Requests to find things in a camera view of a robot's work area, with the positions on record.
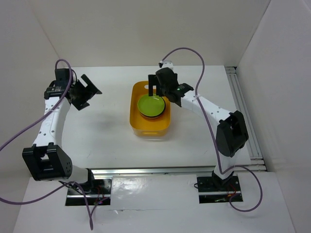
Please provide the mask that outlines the green plate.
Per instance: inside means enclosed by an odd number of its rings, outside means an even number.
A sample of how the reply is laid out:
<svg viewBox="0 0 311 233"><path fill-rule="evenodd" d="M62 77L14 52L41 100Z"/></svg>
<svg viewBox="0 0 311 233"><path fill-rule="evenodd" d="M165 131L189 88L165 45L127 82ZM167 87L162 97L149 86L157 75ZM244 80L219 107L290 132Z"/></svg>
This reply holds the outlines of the green plate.
<svg viewBox="0 0 311 233"><path fill-rule="evenodd" d="M157 117L164 112L166 103L158 95L149 96L146 94L140 97L137 107L142 115L146 117Z"/></svg>

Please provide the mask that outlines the black plate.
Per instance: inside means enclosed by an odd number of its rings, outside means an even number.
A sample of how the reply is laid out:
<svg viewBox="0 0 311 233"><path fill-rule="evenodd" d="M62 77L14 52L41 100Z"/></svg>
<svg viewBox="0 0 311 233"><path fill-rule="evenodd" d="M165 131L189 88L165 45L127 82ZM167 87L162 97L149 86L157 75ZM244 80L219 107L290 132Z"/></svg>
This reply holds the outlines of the black plate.
<svg viewBox="0 0 311 233"><path fill-rule="evenodd" d="M162 97L146 98L138 104L139 113L147 119L156 119L164 114L166 103Z"/></svg>

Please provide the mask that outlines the orange plate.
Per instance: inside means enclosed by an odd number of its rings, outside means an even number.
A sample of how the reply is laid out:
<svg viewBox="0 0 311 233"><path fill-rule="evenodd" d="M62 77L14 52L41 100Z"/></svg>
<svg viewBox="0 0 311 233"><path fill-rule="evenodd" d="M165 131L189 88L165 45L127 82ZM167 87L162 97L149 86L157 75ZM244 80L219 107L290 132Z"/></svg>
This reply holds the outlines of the orange plate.
<svg viewBox="0 0 311 233"><path fill-rule="evenodd" d="M160 116L145 116L145 115L143 115L143 117L145 119L149 119L149 120L154 120L154 119L160 118Z"/></svg>

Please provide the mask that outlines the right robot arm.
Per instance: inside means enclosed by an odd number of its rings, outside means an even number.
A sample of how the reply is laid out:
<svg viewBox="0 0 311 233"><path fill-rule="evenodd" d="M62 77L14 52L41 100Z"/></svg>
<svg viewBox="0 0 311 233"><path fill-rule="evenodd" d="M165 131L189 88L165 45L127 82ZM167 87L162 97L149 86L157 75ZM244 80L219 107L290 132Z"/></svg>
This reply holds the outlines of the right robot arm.
<svg viewBox="0 0 311 233"><path fill-rule="evenodd" d="M203 117L208 125L216 151L217 164L212 172L212 185L224 190L233 176L233 169L240 150L249 139L243 114L230 112L203 98L186 83L178 83L177 74L169 68L161 68L148 75L149 95L165 96L171 103Z"/></svg>

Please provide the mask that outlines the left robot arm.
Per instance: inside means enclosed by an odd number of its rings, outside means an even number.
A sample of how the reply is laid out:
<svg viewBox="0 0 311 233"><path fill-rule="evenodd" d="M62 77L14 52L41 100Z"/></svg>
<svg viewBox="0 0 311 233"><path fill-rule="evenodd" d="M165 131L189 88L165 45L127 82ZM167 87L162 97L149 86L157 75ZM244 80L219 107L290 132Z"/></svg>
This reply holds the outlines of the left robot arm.
<svg viewBox="0 0 311 233"><path fill-rule="evenodd" d="M69 73L67 68L55 70L55 80L44 92L46 118L33 145L23 149L22 157L35 181L77 182L79 189L89 194L96 188L94 175L89 168L73 165L62 149L62 134L70 107L85 109L88 100L101 91L87 75L71 79Z"/></svg>

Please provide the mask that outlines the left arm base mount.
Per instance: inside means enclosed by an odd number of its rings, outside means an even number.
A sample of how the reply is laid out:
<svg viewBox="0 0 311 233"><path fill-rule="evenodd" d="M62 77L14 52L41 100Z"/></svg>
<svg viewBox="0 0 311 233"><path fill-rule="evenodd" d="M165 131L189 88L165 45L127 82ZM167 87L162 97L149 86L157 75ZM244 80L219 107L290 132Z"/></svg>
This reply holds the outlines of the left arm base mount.
<svg viewBox="0 0 311 233"><path fill-rule="evenodd" d="M95 179L94 174L88 169L87 181L81 183L87 203L90 206L108 206L111 204L112 179ZM67 184L66 206L85 206L85 198L77 184Z"/></svg>

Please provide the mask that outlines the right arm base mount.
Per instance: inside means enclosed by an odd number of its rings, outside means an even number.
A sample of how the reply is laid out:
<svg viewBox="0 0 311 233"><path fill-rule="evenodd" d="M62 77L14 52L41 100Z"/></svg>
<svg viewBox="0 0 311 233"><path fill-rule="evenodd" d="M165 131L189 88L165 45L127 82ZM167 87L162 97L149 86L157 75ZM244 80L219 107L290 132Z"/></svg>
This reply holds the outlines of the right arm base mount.
<svg viewBox="0 0 311 233"><path fill-rule="evenodd" d="M196 174L192 186L198 193L200 204L226 203L230 198L232 202L243 202L240 180L236 174L222 183L212 172L200 172Z"/></svg>

